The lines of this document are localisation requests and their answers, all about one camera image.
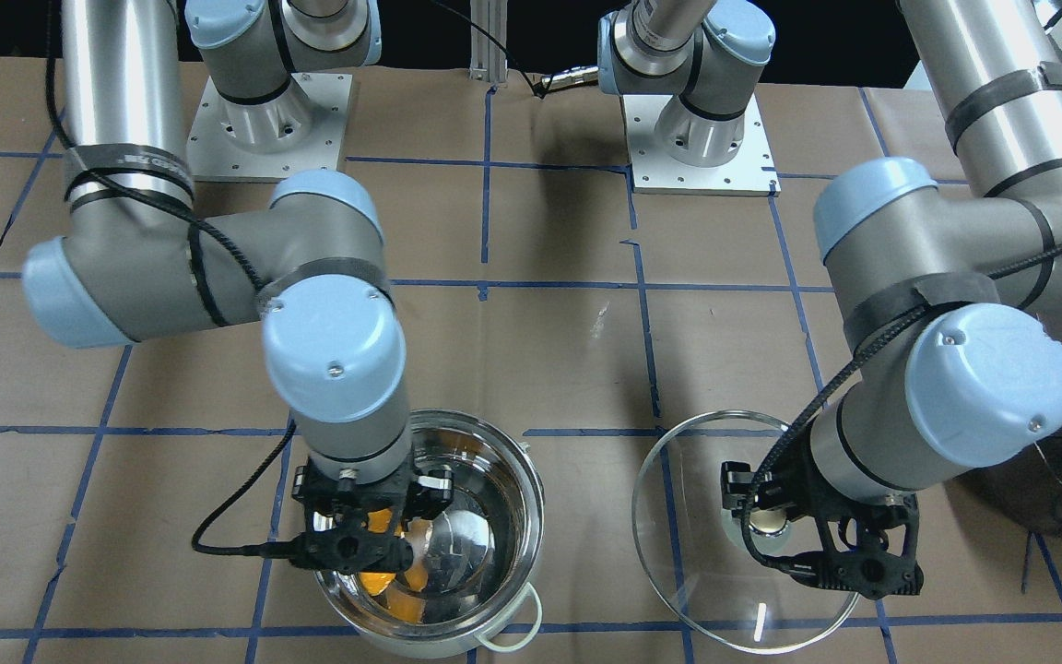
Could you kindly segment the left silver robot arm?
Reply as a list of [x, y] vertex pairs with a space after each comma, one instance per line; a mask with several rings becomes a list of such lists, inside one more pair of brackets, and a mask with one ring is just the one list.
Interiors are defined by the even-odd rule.
[[1062, 56], [1030, 1], [898, 5], [973, 192], [910, 157], [813, 207], [853, 357], [720, 494], [755, 563], [809, 588], [917, 594], [917, 493], [1062, 428]]

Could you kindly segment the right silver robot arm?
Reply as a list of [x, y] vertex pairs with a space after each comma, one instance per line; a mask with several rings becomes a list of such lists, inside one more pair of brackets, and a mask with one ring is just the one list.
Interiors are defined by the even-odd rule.
[[419, 470], [405, 386], [407, 344], [386, 274], [384, 233], [366, 189], [336, 168], [288, 173], [266, 210], [201, 218], [179, 109], [179, 18], [236, 110], [233, 127], [294, 146], [312, 113], [292, 58], [316, 66], [378, 56], [367, 1], [52, 1], [66, 102], [62, 143], [72, 229], [34, 245], [22, 286], [46, 335], [70, 348], [257, 321], [271, 384], [291, 413], [284, 441], [309, 448], [292, 496], [292, 539], [198, 554], [287, 560], [301, 571], [397, 573], [416, 561], [402, 529], [450, 507], [453, 475]]

